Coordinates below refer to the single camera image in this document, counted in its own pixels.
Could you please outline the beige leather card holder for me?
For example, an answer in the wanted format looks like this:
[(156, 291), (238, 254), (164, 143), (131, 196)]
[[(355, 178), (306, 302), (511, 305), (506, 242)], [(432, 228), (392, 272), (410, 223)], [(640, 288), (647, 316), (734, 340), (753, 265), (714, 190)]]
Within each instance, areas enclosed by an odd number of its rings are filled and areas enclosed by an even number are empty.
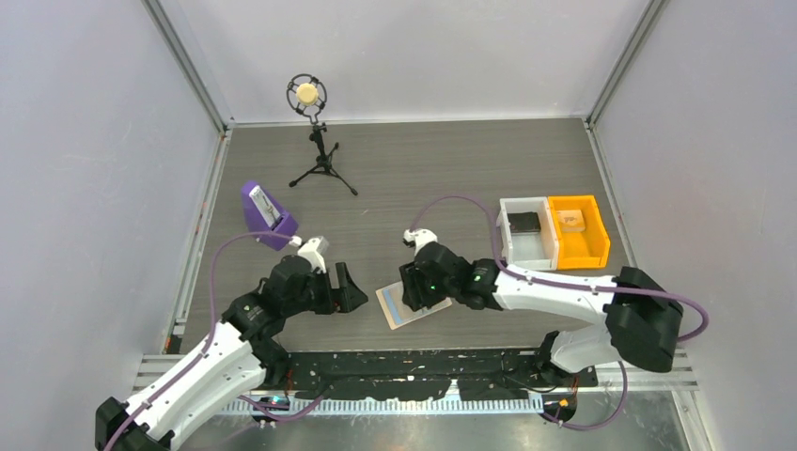
[(391, 330), (396, 330), (411, 322), (433, 315), (453, 304), (450, 299), (445, 299), (433, 307), (422, 307), (414, 311), (402, 300), (403, 284), (401, 282), (378, 289), (376, 296)]

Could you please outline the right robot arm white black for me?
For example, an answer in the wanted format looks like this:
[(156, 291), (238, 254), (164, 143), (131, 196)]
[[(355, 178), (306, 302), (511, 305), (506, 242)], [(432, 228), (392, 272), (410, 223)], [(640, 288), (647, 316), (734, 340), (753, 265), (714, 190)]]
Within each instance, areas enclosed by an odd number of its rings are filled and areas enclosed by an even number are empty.
[(469, 262), (430, 241), (415, 247), (399, 274), (402, 301), (414, 311), (453, 301), (473, 310), (539, 311), (585, 322), (576, 331), (545, 335), (534, 363), (549, 385), (619, 360), (654, 373), (673, 367), (683, 308), (636, 268), (586, 278), (502, 268), (492, 258)]

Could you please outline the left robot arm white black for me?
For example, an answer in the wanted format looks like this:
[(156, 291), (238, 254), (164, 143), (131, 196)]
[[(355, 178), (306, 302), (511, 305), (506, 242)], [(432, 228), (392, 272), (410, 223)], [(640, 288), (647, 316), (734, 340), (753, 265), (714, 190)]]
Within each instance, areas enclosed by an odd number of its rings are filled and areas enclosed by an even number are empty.
[(304, 313), (350, 313), (368, 300), (347, 265), (338, 285), (303, 257), (283, 257), (258, 287), (236, 298), (206, 337), (160, 379), (96, 410), (99, 450), (176, 450), (199, 426), (237, 397), (280, 387), (289, 353), (275, 341), (287, 319)]

